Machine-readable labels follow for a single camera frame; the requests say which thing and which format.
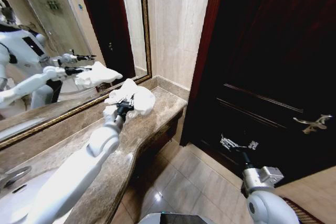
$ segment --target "marble countertop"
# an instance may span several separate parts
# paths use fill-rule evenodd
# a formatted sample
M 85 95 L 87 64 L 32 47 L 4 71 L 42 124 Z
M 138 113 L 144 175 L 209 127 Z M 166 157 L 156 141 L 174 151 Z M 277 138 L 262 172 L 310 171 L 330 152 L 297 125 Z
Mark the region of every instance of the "marble countertop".
M 148 145 L 151 137 L 186 106 L 185 100 L 159 87 L 152 92 L 156 97 L 153 111 L 147 116 L 137 116 L 126 122 L 120 133 L 118 149 L 105 161 L 99 175 L 77 202 L 66 223 L 110 223 L 142 147 Z M 41 173 L 59 167 L 74 151 L 80 149 L 87 142 L 91 132 L 103 123 L 103 119 L 98 120 L 15 167 L 13 170 L 30 165 L 32 170 L 15 183 L 12 189 Z

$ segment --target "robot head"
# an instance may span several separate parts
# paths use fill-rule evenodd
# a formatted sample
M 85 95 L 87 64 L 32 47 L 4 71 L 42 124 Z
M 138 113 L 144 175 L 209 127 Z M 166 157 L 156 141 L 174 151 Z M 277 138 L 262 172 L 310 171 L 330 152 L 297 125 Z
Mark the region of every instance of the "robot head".
M 0 0 L 0 23 L 7 26 L 16 25 L 14 10 L 7 0 Z

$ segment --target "tile floor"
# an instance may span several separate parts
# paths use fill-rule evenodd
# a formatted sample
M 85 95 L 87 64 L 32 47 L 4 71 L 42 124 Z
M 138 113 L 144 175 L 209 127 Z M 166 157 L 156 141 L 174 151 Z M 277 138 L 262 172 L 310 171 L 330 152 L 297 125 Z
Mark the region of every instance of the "tile floor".
M 138 223 L 152 212 L 198 214 L 216 224 L 249 224 L 241 180 L 196 146 L 167 143 L 134 175 L 112 224 Z

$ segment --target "white sink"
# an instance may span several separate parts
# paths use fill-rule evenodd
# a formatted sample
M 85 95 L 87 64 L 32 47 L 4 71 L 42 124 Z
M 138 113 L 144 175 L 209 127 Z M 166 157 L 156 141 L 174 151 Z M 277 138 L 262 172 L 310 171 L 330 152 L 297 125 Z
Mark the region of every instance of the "white sink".
M 1 224 L 25 223 L 31 205 L 41 186 L 51 177 L 56 170 L 42 173 L 26 183 L 16 187 L 9 194 L 0 199 Z M 63 224 L 71 210 L 64 216 L 54 221 L 54 224 Z

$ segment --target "chrome faucet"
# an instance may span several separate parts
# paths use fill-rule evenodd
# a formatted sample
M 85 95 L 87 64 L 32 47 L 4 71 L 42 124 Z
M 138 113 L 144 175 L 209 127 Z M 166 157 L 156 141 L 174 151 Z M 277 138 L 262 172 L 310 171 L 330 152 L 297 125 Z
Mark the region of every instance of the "chrome faucet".
M 19 180 L 23 176 L 25 176 L 27 173 L 30 172 L 31 169 L 32 169 L 31 166 L 25 166 L 23 168 L 15 170 L 15 171 L 13 171 L 11 173 L 2 173 L 2 174 L 0 174 L 0 176 L 3 177 L 0 180 L 0 191 L 2 189 L 4 189 L 5 187 L 10 186 L 11 184 L 13 184 L 15 181 Z

